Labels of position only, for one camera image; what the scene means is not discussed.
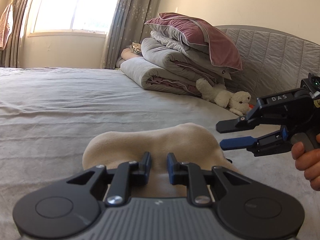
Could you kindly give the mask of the person's right hand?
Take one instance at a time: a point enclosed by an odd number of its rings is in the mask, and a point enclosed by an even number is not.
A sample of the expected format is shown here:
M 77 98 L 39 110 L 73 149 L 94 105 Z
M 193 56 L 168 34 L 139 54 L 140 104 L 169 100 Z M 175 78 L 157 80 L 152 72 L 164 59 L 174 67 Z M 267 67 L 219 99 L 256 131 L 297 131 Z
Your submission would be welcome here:
M 300 141 L 292 146 L 291 154 L 295 160 L 295 167 L 304 172 L 304 178 L 310 183 L 313 190 L 320 188 L 320 150 L 319 148 L 306 151 Z

